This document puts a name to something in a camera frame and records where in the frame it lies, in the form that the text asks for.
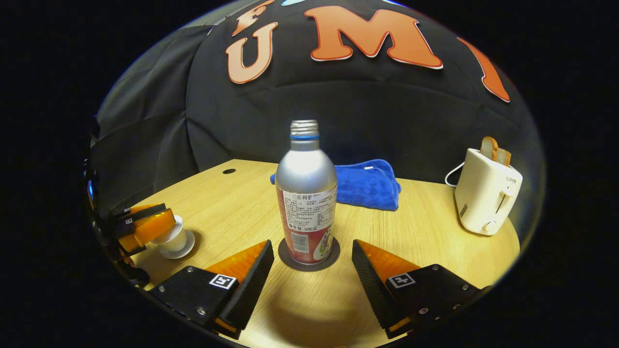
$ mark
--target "silver aluminum bottle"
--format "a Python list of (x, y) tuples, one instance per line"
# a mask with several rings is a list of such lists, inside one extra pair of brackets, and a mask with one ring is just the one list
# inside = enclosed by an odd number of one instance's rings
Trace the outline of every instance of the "silver aluminum bottle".
[(316, 264), (331, 252), (337, 175), (320, 149), (316, 120), (292, 121), (290, 151), (275, 173), (275, 190), (290, 256)]

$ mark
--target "white toaster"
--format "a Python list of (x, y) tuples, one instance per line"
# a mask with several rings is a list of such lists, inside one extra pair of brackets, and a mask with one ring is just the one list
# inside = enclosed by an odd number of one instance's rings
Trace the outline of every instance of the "white toaster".
[(522, 185), (512, 166), (468, 149), (454, 196), (460, 222), (467, 230), (494, 235), (507, 219)]

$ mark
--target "toaster knob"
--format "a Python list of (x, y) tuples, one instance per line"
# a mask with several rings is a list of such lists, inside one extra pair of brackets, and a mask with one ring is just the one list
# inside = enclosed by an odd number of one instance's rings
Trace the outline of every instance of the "toaster knob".
[(496, 230), (496, 221), (492, 220), (483, 226), (483, 230), (486, 232), (493, 232)]

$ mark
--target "wooden table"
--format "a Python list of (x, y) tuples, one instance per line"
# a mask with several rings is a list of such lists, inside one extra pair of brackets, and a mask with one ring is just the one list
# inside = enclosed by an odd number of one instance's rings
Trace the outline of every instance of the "wooden table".
[[(222, 173), (229, 168), (236, 171)], [(509, 219), (491, 237), (467, 232), (457, 218), (453, 188), (398, 179), (402, 192), (397, 211), (338, 203), (334, 236), (341, 246), (339, 259), (322, 271), (294, 271), (277, 256), (284, 231), (275, 186), (269, 181), (276, 169), (276, 163), (231, 160), (136, 204), (165, 203), (196, 236), (193, 250), (180, 259), (164, 258), (153, 244), (133, 256), (136, 266), (150, 275), (145, 289), (185, 266), (206, 268), (270, 239), (275, 261), (238, 343), (268, 348), (376, 347), (393, 339), (380, 328), (351, 261), (354, 239), (421, 267), (441, 264), (478, 288), (495, 283), (519, 253)]]

